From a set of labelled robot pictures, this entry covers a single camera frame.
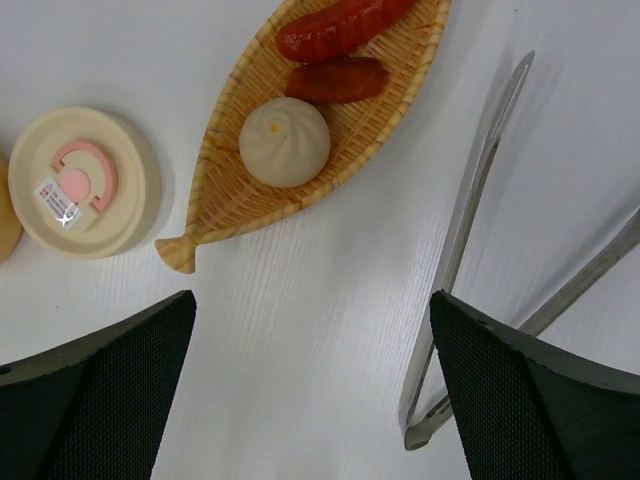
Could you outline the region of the short brown fried sausage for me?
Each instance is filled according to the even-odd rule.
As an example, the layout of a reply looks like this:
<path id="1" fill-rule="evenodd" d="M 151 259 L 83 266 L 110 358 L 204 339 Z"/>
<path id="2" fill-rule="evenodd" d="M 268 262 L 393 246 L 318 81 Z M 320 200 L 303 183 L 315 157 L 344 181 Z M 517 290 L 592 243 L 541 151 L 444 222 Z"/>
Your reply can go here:
<path id="1" fill-rule="evenodd" d="M 389 72 L 375 58 L 335 57 L 296 67 L 284 95 L 311 104 L 353 103 L 380 95 Z"/>

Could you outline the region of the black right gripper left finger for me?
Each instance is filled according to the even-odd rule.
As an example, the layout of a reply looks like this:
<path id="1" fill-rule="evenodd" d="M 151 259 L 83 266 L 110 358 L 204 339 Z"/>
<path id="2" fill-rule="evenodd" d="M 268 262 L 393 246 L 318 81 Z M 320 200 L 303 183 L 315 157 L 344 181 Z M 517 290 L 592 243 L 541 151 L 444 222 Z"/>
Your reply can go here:
<path id="1" fill-rule="evenodd" d="M 180 291 L 1 367 L 4 479 L 148 479 L 196 320 Z"/>

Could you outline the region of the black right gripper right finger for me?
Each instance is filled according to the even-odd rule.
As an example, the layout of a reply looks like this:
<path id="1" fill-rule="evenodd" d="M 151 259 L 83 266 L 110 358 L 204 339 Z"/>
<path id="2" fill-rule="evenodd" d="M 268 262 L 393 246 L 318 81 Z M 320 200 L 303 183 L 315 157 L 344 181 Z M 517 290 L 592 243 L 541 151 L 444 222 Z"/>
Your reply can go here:
<path id="1" fill-rule="evenodd" d="M 472 478 L 638 478 L 638 375 L 445 292 L 432 295 L 430 322 Z"/>

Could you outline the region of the white steamed bun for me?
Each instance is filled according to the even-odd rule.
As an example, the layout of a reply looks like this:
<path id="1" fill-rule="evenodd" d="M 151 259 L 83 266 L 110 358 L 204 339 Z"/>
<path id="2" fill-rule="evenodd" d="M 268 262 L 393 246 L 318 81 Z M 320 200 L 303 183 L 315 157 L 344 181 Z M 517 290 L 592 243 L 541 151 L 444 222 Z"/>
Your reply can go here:
<path id="1" fill-rule="evenodd" d="M 294 188 L 314 179 L 331 150 L 329 128 L 319 110 L 291 97 L 275 98 L 252 111 L 238 142 L 248 172 L 276 188 Z"/>

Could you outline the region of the long red sausage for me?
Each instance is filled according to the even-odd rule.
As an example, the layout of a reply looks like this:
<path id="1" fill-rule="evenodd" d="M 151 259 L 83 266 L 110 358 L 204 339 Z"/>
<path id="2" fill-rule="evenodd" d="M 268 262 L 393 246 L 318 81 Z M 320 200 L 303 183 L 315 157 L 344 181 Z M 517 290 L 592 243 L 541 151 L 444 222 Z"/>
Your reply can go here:
<path id="1" fill-rule="evenodd" d="M 317 63 L 347 55 L 398 22 L 413 0 L 338 1 L 284 25 L 276 35 L 288 60 Z"/>

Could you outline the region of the stainless steel tongs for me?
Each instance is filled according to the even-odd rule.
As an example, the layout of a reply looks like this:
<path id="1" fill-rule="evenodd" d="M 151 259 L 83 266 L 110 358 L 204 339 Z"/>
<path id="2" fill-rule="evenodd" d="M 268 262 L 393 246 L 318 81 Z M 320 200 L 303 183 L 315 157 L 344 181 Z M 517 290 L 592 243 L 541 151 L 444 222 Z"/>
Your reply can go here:
<path id="1" fill-rule="evenodd" d="M 488 125 L 481 150 L 467 162 L 434 277 L 433 289 L 436 291 L 453 291 L 494 157 L 534 58 L 535 52 L 531 50 L 514 68 Z M 520 325 L 519 331 L 539 336 L 638 245 L 639 214 L 634 213 L 593 259 Z M 418 423 L 411 423 L 435 352 L 432 333 L 427 334 L 427 340 L 426 355 L 421 362 L 419 377 L 411 384 L 412 398 L 403 422 L 403 442 L 407 451 L 426 446 L 442 425 L 453 417 L 451 400 L 444 396 Z"/>

